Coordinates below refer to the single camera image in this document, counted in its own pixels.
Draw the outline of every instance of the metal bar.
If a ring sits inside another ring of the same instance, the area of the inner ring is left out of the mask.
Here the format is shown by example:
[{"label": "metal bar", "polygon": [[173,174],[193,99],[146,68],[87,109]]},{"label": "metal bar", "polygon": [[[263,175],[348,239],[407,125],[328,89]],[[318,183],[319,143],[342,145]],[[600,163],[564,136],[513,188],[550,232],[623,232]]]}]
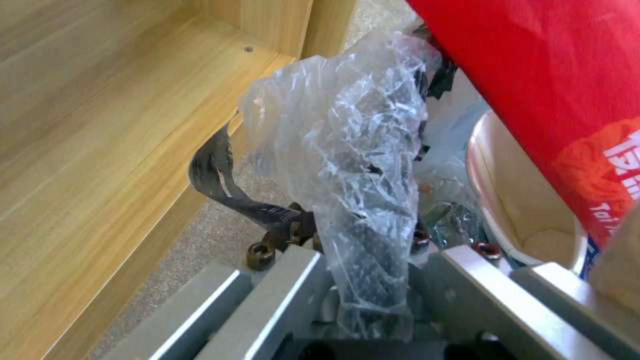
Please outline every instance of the metal bar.
[{"label": "metal bar", "polygon": [[434,254],[424,269],[427,309],[451,341],[496,335],[518,359],[608,359],[581,333],[466,246]]},{"label": "metal bar", "polygon": [[306,335],[330,284],[320,253],[290,245],[197,359],[271,359],[288,334]]},{"label": "metal bar", "polygon": [[640,359],[640,318],[575,274],[549,263],[511,278],[616,359]]},{"label": "metal bar", "polygon": [[106,359],[192,359],[251,287],[248,275],[211,264],[133,330]]}]

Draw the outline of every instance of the wooden shelf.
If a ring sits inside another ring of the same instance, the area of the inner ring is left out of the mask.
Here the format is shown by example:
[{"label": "wooden shelf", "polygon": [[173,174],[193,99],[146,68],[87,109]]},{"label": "wooden shelf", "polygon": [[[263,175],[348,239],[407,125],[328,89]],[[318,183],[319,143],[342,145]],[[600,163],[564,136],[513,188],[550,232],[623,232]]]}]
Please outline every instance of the wooden shelf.
[{"label": "wooden shelf", "polygon": [[0,29],[1,359],[86,354],[203,203],[193,153],[294,60],[179,1],[67,3]]}]

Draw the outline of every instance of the wooden panel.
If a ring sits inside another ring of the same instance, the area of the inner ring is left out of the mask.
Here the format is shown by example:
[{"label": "wooden panel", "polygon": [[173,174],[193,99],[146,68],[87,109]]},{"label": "wooden panel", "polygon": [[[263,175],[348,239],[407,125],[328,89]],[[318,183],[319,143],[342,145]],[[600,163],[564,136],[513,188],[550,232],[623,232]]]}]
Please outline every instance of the wooden panel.
[{"label": "wooden panel", "polygon": [[292,61],[172,4],[94,5],[2,47],[0,359],[88,351],[202,201],[185,193],[195,150]]},{"label": "wooden panel", "polygon": [[[265,71],[270,74],[280,66],[289,63],[276,61]],[[236,161],[247,151],[247,137],[240,126],[241,119],[236,114],[230,121],[231,146]],[[73,325],[47,353],[46,359],[80,359],[85,357],[100,340],[103,332],[125,308],[131,298],[151,274],[156,263],[162,259],[167,250],[178,240],[182,230],[190,223],[193,215],[208,201],[207,197],[196,192],[188,183],[185,172],[180,174],[184,190],[176,202],[151,230],[145,239],[125,260],[107,285],[91,301]]]},{"label": "wooden panel", "polygon": [[300,57],[313,0],[187,0],[279,53]]},{"label": "wooden panel", "polygon": [[342,51],[356,0],[315,0],[302,58],[335,56]]}]

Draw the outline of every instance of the crumpled plastic wrap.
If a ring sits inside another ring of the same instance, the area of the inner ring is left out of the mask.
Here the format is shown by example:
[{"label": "crumpled plastic wrap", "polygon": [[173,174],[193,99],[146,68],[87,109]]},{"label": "crumpled plastic wrap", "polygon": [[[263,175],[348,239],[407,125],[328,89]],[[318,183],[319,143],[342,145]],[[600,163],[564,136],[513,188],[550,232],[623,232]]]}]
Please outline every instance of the crumpled plastic wrap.
[{"label": "crumpled plastic wrap", "polygon": [[412,162],[427,118],[415,81],[439,61],[421,39],[371,33],[334,58],[257,81],[241,105],[259,174],[315,214],[340,292],[338,323],[353,337],[412,335]]}]

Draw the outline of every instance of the floor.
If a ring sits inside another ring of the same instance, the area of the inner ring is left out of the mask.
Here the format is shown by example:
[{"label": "floor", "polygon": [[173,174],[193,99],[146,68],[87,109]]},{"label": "floor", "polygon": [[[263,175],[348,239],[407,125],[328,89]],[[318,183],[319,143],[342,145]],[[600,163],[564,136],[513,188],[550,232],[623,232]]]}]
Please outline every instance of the floor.
[{"label": "floor", "polygon": [[[372,29],[402,29],[414,19],[414,12],[404,0],[358,0],[345,46],[353,45]],[[256,200],[279,205],[289,203],[286,196],[278,191],[276,183],[256,176],[247,162],[236,168],[235,179]],[[103,358],[142,320],[211,261],[247,270],[244,265],[246,249],[251,243],[259,241],[263,234],[260,227],[241,215],[213,201],[208,202],[114,322],[91,358]]]}]

